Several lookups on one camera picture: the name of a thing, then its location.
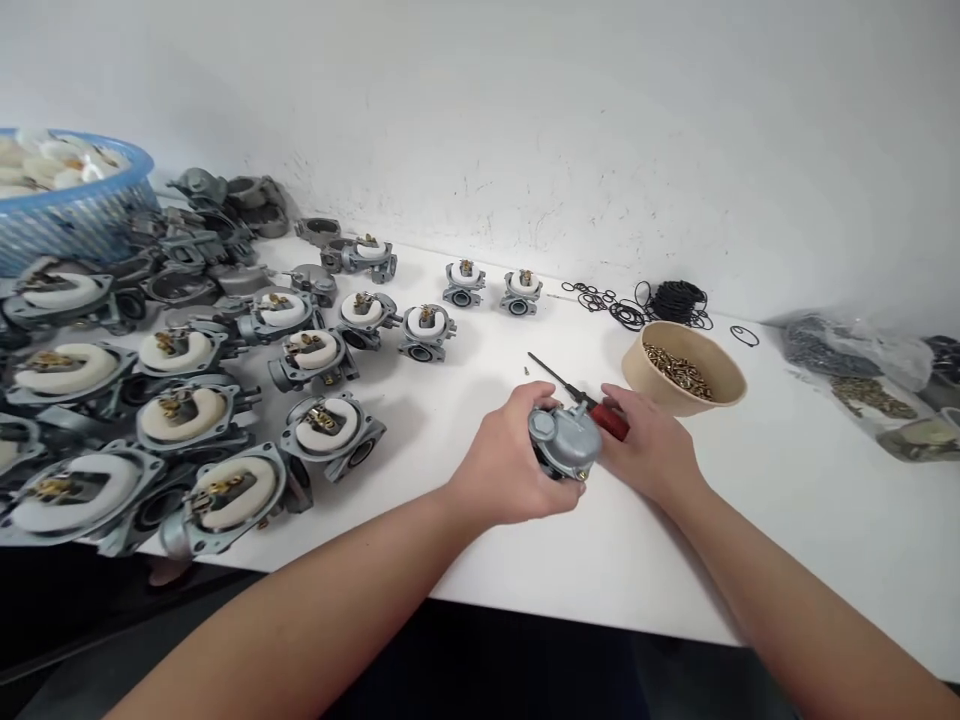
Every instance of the blue plastic basket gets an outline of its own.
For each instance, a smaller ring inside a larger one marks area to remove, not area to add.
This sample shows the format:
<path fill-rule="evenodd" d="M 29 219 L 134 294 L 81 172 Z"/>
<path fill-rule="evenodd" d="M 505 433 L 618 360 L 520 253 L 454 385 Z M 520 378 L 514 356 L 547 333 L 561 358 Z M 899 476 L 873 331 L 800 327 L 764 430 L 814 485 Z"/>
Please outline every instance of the blue plastic basket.
<path fill-rule="evenodd" d="M 13 128 L 0 134 L 13 135 Z M 159 210 L 147 175 L 153 158 L 136 145 L 70 130 L 89 143 L 107 147 L 130 167 L 106 180 L 67 190 L 0 200 L 0 277 L 15 277 L 42 255 L 103 263 L 130 257 L 127 218 L 138 210 Z"/>

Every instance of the red screwdriver handle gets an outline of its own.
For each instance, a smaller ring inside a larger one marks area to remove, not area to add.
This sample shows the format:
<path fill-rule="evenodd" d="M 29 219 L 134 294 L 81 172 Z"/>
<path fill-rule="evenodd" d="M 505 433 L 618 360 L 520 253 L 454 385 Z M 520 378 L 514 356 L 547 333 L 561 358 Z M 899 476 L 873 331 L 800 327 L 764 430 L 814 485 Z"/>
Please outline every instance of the red screwdriver handle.
<path fill-rule="evenodd" d="M 623 439 L 627 436 L 627 433 L 630 432 L 630 426 L 627 425 L 627 421 L 617 415 L 606 405 L 597 405 L 587 414 L 593 418 L 593 421 L 597 425 L 602 427 L 621 442 L 623 442 Z"/>

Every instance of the carburetor body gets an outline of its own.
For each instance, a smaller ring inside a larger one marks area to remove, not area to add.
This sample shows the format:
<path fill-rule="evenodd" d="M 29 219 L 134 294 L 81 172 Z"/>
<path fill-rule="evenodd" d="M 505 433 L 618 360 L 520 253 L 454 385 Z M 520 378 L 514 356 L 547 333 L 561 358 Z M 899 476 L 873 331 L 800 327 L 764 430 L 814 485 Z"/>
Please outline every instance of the carburetor body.
<path fill-rule="evenodd" d="M 586 480 L 600 455 L 602 439 L 587 403 L 567 410 L 534 408 L 527 418 L 530 440 L 543 472 L 554 480 Z"/>

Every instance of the black o-ring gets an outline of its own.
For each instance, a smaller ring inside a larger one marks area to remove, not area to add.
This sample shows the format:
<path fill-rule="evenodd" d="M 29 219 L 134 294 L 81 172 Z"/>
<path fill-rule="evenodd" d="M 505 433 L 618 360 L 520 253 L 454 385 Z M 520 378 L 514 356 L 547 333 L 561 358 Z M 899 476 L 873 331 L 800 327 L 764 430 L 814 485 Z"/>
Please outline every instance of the black o-ring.
<path fill-rule="evenodd" d="M 744 333 L 750 333 L 750 335 L 753 336 L 753 339 L 756 340 L 756 342 L 747 342 L 746 340 L 744 340 L 741 337 Z M 760 344 L 760 338 L 757 337 L 756 333 L 754 333 L 752 330 L 747 330 L 747 328 L 743 327 L 743 325 L 731 325 L 730 334 L 733 335 L 737 340 L 742 342 L 747 347 L 756 347 L 757 345 Z"/>

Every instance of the brown paper bowl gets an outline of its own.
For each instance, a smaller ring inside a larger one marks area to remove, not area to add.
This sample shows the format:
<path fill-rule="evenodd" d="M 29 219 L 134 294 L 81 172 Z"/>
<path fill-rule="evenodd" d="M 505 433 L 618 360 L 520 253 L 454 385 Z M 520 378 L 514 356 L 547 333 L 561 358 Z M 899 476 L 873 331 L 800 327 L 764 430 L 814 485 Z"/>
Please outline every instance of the brown paper bowl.
<path fill-rule="evenodd" d="M 657 370 L 647 358 L 644 343 L 661 347 L 696 365 L 713 390 L 713 401 L 701 400 L 688 393 Z M 747 381 L 731 357 L 713 340 L 677 323 L 658 320 L 645 325 L 623 356 L 620 367 L 630 387 L 676 417 L 696 415 L 715 407 L 730 407 L 747 394 Z"/>

